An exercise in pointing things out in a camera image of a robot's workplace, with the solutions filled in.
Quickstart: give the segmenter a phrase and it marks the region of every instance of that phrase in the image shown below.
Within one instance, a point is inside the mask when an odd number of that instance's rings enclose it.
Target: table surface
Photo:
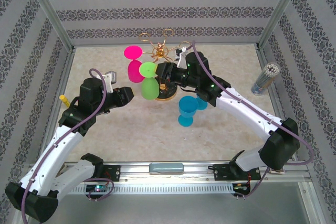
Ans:
[[[140,45],[151,52],[151,45]],[[130,60],[123,56],[126,46],[77,48],[65,95],[69,100],[79,95],[79,87],[89,77],[90,68],[102,73],[117,72],[113,87],[131,87],[135,97],[126,106],[97,117],[84,139],[67,161],[78,161],[86,153],[95,154],[106,162],[141,161],[208,161],[230,160],[241,150],[263,144],[262,140],[231,114],[208,105],[197,111],[190,127],[178,124],[178,102],[190,95],[178,90],[171,101],[147,101],[141,97],[141,84],[128,79]],[[242,96],[273,114],[268,93],[258,97],[250,87],[261,68],[254,45],[197,45],[209,60],[212,74],[228,81]],[[143,54],[141,62],[152,61]],[[62,105],[59,118],[66,109]]]

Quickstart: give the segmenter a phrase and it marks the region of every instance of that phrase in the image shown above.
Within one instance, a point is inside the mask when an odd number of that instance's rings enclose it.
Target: striped wall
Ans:
[[[139,42],[257,42],[279,0],[50,0],[75,45]]]
[[[0,223],[10,222],[4,193],[37,160],[67,59],[38,0],[0,0]]]
[[[264,49],[282,68],[282,110],[314,149],[311,172],[328,223],[336,223],[335,49],[336,0],[291,0]],[[301,148],[299,157],[307,153]]]

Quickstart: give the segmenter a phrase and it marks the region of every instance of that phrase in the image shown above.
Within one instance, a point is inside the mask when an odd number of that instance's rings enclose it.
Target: purple cable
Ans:
[[[112,184],[112,188],[111,188],[111,190],[110,190],[107,194],[101,196],[100,198],[98,198],[98,199],[94,199],[95,201],[101,201],[102,199],[105,199],[105,198],[109,197],[110,194],[111,194],[111,193],[113,192],[113,190],[114,190],[114,183],[113,183],[113,181],[110,180],[109,178],[88,178],[88,179],[84,180],[84,182],[90,182],[90,181],[108,181],[108,182],[110,182],[110,183]],[[89,192],[89,200],[91,200],[91,193],[92,193],[92,192]]]
[[[305,147],[307,147],[307,149],[309,150],[310,153],[310,157],[307,161],[303,161],[300,163],[286,163],[286,165],[307,165],[310,162],[313,161],[314,159],[314,151],[313,149],[310,147],[310,145],[301,137],[299,137],[297,134],[291,132],[290,130],[286,129],[285,127],[281,126],[280,124],[274,122],[272,119],[268,118],[267,116],[265,116],[264,114],[262,114],[261,112],[259,112],[258,110],[256,110],[255,108],[253,108],[253,106],[251,106],[250,104],[248,104],[247,102],[245,102],[244,100],[241,100],[240,98],[236,97],[235,95],[231,94],[229,91],[227,91],[218,81],[216,81],[215,78],[212,77],[212,75],[209,73],[209,71],[206,69],[205,65],[203,64],[197,49],[195,47],[195,41],[193,40],[192,43],[194,52],[196,54],[196,57],[198,59],[198,61],[200,62],[199,64],[201,64],[203,70],[205,71],[205,73],[209,76],[209,78],[217,85],[220,87],[220,89],[222,89],[225,93],[227,93],[229,96],[231,96],[232,98],[234,98],[237,101],[240,101],[242,104],[244,104],[246,107],[250,108],[252,111],[254,111],[255,113],[257,113],[258,115],[260,115],[262,118],[264,118],[265,120],[267,120],[269,123],[275,125],[276,127],[282,129],[283,131],[285,131],[286,133],[288,133],[289,135],[291,135],[292,137],[295,137],[297,140],[299,140],[302,144],[304,144]]]
[[[89,73],[92,77],[95,77],[92,75],[92,71],[96,72],[100,79],[102,80],[102,83],[103,83],[103,99],[101,100],[98,108],[90,115],[88,116],[85,120],[81,121],[79,124],[75,125],[74,127],[72,127],[71,129],[69,129],[63,136],[61,136],[56,142],[55,142],[55,145],[58,145],[67,135],[69,135],[72,131],[76,130],[77,128],[81,127],[83,124],[85,124],[87,121],[89,121],[91,118],[93,118],[98,112],[99,110],[101,109],[101,107],[103,106],[104,102],[105,102],[105,99],[106,99],[106,84],[104,82],[104,77],[103,75],[97,70],[97,69],[94,69],[94,68],[91,68]],[[47,152],[46,154],[42,157],[41,161],[38,163],[35,171],[33,172],[32,174],[32,177],[30,178],[29,180],[29,183],[25,189],[25,192],[23,194],[23,197],[22,197],[22,203],[21,203],[21,214],[22,214],[22,219],[23,219],[23,222],[24,224],[28,224],[28,221],[27,221],[27,218],[26,218],[26,198],[27,198],[27,195],[28,195],[28,192],[29,192],[29,189],[30,187],[32,186],[32,183],[34,181],[34,178],[36,177],[38,171],[40,170],[43,162],[46,160],[46,158],[49,156],[49,154],[53,151],[53,149],[55,148],[55,145],[53,145]]]

